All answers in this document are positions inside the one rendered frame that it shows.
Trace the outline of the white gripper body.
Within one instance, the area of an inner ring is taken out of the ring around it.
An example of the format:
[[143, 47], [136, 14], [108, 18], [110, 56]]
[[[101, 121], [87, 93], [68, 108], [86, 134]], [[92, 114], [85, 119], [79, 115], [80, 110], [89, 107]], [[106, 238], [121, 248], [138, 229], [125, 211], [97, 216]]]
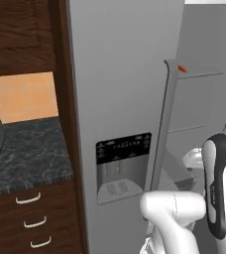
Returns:
[[182, 162], [184, 166], [188, 169], [202, 169], [203, 161], [201, 152], [202, 152], [201, 148], [194, 148], [189, 152], [187, 152], [182, 157]]

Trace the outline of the grey fridge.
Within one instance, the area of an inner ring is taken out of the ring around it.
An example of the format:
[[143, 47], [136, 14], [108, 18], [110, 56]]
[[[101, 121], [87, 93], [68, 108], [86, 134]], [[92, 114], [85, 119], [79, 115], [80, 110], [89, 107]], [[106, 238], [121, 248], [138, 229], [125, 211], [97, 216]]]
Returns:
[[178, 70], [157, 190], [201, 191], [202, 173], [182, 157], [226, 124], [226, 0], [184, 0], [175, 60]]

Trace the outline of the grey fridge door with dispenser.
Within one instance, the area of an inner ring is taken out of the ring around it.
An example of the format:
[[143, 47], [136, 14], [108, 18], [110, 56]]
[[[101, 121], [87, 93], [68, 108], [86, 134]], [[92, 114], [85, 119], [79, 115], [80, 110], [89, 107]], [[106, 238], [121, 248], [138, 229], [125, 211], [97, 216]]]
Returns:
[[67, 0], [89, 254], [139, 254], [184, 0]]

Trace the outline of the dark wood side panel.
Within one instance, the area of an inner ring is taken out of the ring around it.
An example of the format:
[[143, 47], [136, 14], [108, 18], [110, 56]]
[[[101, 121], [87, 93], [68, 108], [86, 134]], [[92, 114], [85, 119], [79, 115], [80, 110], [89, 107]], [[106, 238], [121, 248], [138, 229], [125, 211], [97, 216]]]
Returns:
[[54, 81], [58, 116], [67, 146], [75, 189], [77, 223], [82, 254], [89, 254], [83, 200], [81, 162], [77, 135], [71, 41], [67, 19], [67, 0], [48, 0], [55, 53]]

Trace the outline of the dark wood drawer front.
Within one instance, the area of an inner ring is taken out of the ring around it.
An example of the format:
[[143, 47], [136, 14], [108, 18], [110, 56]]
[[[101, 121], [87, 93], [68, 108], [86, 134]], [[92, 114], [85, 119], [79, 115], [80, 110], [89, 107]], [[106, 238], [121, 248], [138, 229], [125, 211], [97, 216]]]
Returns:
[[[0, 220], [12, 217], [22, 217], [31, 215], [38, 211], [45, 211], [53, 207], [67, 207], [70, 202], [75, 204], [73, 180], [42, 185], [28, 190], [14, 191], [11, 193], [0, 194]], [[41, 199], [28, 204], [17, 204], [18, 199], [27, 199], [41, 193]]]
[[[49, 236], [52, 242], [42, 248], [33, 249], [30, 242], [35, 244], [47, 241]], [[80, 254], [81, 249], [72, 243], [66, 234], [55, 233], [28, 233], [28, 234], [2, 234], [0, 235], [0, 254]]]
[[[35, 223], [47, 216], [47, 222], [44, 225], [35, 228], [25, 228], [24, 220], [27, 223]], [[28, 233], [55, 233], [57, 235], [66, 234], [72, 243], [79, 245], [79, 233], [75, 217], [68, 214], [63, 207], [56, 207], [45, 211], [38, 211], [31, 215], [27, 214], [22, 217], [12, 217], [10, 219], [0, 220], [0, 235], [10, 234], [28, 234]]]

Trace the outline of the dark wood wall cupboard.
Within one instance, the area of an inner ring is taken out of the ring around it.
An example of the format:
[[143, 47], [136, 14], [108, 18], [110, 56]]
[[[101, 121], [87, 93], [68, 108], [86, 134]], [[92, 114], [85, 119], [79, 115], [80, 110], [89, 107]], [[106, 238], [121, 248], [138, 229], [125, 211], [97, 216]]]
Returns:
[[54, 68], [49, 0], [0, 0], [0, 76]]

